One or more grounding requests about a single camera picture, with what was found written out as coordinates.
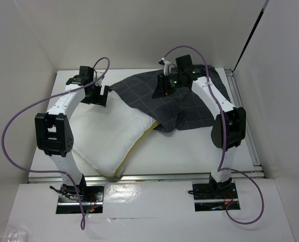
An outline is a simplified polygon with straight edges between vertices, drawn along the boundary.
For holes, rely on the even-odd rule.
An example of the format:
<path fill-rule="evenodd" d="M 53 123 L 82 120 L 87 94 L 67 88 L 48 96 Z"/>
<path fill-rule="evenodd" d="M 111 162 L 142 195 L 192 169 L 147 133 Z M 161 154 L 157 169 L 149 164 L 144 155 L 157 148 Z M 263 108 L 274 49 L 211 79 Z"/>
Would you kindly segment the dark grey checked pillowcase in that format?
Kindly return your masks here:
<path fill-rule="evenodd" d="M 157 70 L 135 74 L 110 88 L 129 107 L 157 120 L 160 125 L 155 130 L 160 132 L 213 126 L 214 118 L 208 107 L 187 87 L 176 89 L 171 96 L 152 98 L 157 86 L 157 76 L 162 73 L 163 70 Z"/>

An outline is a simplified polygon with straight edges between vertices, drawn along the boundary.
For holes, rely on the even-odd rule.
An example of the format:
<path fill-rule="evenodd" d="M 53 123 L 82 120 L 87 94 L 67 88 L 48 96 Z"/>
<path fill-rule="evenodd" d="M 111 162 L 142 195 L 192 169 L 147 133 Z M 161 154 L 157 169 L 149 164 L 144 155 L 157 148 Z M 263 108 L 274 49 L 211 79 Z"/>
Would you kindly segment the white pillow with yellow edge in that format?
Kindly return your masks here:
<path fill-rule="evenodd" d="M 159 121 L 129 107 L 111 91 L 106 106 L 79 103 L 70 126 L 74 135 L 73 151 L 106 178 L 120 176 L 133 148 Z"/>

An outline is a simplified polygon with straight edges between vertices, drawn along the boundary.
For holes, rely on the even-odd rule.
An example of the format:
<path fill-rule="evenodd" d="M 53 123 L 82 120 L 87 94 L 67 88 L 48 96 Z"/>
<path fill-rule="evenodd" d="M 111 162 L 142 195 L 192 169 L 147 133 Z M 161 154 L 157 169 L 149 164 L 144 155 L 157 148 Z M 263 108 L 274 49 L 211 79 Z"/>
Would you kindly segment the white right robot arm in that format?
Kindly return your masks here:
<path fill-rule="evenodd" d="M 178 88 L 188 87 L 204 102 L 214 118 L 211 140 L 221 153 L 218 164 L 209 175 L 208 187 L 203 192 L 214 198 L 221 197 L 230 189 L 234 157 L 246 136 L 246 111 L 228 101 L 213 84 L 209 70 L 198 70 L 190 55 L 177 58 L 177 72 L 174 74 L 169 73 L 171 63 L 165 58 L 159 64 L 163 66 L 163 74 L 158 75 L 153 98 L 162 98 L 173 94 Z"/>

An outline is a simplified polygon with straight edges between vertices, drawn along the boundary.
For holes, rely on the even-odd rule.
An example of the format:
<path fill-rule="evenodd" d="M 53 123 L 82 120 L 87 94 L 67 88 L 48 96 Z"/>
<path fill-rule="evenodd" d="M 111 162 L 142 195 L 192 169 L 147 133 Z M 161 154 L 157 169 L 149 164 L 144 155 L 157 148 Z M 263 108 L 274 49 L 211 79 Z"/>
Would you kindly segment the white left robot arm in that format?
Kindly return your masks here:
<path fill-rule="evenodd" d="M 105 86 L 101 94 L 102 78 L 97 80 L 99 77 L 92 67 L 81 66 L 79 73 L 66 82 L 65 95 L 46 113 L 35 116 L 37 147 L 61 171 L 63 184 L 59 193 L 66 197 L 70 195 L 76 201 L 87 197 L 87 185 L 73 158 L 74 136 L 70 118 L 80 103 L 106 106 L 109 87 Z"/>

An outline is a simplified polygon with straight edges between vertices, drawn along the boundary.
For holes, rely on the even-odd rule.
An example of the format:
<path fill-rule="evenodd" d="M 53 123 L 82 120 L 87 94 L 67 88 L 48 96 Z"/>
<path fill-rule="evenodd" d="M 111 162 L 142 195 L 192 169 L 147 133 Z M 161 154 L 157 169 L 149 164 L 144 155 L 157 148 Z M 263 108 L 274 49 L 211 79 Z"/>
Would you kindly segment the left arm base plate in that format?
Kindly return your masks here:
<path fill-rule="evenodd" d="M 49 186 L 51 190 L 58 193 L 56 214 L 80 214 L 80 204 L 75 191 L 71 193 L 63 188 L 56 189 Z M 87 186 L 85 194 L 80 195 L 84 213 L 100 214 L 103 212 L 104 186 Z"/>

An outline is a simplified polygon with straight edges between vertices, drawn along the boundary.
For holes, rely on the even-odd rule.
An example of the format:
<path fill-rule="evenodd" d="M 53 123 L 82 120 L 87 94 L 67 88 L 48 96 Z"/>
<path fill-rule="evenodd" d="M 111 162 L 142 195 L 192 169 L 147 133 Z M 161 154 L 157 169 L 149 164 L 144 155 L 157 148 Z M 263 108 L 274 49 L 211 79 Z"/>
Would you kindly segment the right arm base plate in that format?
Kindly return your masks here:
<path fill-rule="evenodd" d="M 229 210 L 241 209 L 235 183 L 231 183 L 229 188 L 218 194 L 213 194 L 208 184 L 192 184 L 188 194 L 194 198 L 196 212 L 225 211 L 228 205 Z"/>

